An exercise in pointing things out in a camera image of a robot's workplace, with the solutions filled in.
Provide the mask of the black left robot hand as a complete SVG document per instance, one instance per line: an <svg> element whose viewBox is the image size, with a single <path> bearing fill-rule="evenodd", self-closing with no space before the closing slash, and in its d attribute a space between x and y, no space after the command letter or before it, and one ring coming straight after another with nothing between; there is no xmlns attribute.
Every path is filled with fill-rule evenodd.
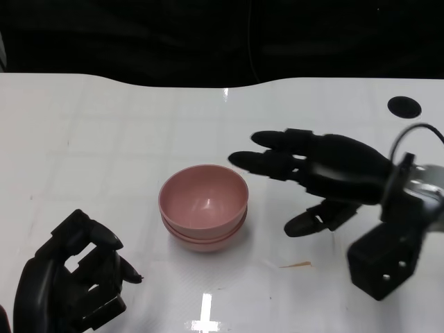
<svg viewBox="0 0 444 333"><path fill-rule="evenodd" d="M14 331L97 330L125 312L123 283L143 277L118 253L122 247L107 227L73 211L23 268Z"/></svg>

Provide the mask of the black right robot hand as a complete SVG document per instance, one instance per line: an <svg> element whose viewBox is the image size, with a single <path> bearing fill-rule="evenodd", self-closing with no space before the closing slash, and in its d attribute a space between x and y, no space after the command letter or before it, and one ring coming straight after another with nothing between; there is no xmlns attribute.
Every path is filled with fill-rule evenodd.
<svg viewBox="0 0 444 333"><path fill-rule="evenodd" d="M378 204L393 168L374 148L342 135L288 128L259 131L251 139L266 151L234 152L230 163L252 174L297 182L323 199L285 224L289 237L335 231L362 205Z"/></svg>

